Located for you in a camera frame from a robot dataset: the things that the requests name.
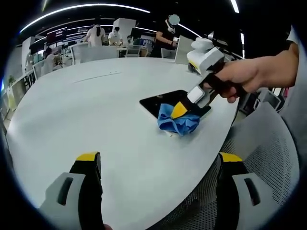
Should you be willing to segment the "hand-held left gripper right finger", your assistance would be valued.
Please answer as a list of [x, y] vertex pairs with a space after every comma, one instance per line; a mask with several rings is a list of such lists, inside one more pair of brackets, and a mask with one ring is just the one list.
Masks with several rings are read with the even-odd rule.
[[220, 152], [217, 177], [216, 228], [260, 230], [279, 208], [272, 189], [255, 173], [248, 173], [237, 155]]

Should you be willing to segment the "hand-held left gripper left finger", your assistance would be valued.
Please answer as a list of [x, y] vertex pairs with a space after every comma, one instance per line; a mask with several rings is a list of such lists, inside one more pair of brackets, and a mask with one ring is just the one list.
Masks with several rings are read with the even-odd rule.
[[102, 230], [100, 152], [75, 160], [47, 189], [39, 210], [58, 230]]

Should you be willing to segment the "person's right hand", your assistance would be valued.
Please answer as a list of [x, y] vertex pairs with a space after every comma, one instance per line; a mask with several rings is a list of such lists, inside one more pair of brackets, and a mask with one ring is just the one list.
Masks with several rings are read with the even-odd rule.
[[232, 61], [216, 73], [216, 76], [222, 81], [239, 84], [247, 93], [253, 93], [265, 87], [264, 60], [265, 58], [259, 57]]

